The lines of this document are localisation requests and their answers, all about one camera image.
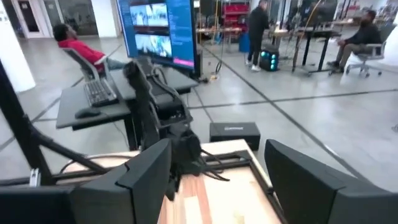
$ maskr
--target red shirt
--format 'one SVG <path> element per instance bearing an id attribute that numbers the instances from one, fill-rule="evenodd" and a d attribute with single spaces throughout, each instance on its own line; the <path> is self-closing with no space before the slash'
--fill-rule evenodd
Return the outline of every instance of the red shirt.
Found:
<path id="1" fill-rule="evenodd" d="M 94 65 L 99 59 L 105 56 L 104 53 L 91 49 L 87 46 L 84 42 L 80 40 L 63 40 L 58 42 L 58 46 L 62 48 L 71 48 L 76 50 L 83 58 L 89 61 L 91 64 Z M 104 69 L 104 65 L 94 65 L 97 70 Z"/>

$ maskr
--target white sneaker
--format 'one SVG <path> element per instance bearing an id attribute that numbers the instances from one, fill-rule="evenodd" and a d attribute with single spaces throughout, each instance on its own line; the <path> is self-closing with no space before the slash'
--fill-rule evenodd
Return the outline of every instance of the white sneaker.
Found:
<path id="1" fill-rule="evenodd" d="M 258 66 L 256 66 L 256 65 L 252 65 L 251 70 L 252 70 L 253 72 L 260 72 L 260 71 L 261 71 L 261 68 L 258 67 Z"/>

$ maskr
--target screen display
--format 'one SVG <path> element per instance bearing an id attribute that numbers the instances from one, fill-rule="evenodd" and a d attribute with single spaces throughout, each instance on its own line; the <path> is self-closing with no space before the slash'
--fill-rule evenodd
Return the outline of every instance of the screen display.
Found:
<path id="1" fill-rule="evenodd" d="M 118 0 L 118 8 L 129 57 L 194 69 L 191 0 Z"/>

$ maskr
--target black box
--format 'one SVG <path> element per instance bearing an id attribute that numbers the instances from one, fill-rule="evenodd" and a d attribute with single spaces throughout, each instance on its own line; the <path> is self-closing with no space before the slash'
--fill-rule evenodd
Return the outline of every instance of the black box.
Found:
<path id="1" fill-rule="evenodd" d="M 251 123 L 210 123 L 210 142 L 244 139 L 252 151 L 258 151 L 260 131 Z"/>

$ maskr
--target black jacket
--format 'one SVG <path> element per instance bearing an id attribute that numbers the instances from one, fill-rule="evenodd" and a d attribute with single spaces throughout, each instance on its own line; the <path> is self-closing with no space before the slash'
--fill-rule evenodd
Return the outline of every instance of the black jacket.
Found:
<path id="1" fill-rule="evenodd" d="M 346 44 L 381 44 L 380 31 L 374 24 L 361 26 L 354 36 L 346 39 Z"/>
<path id="2" fill-rule="evenodd" d="M 251 39 L 262 39 L 265 29 L 269 29 L 268 15 L 258 6 L 249 16 L 249 37 Z"/>

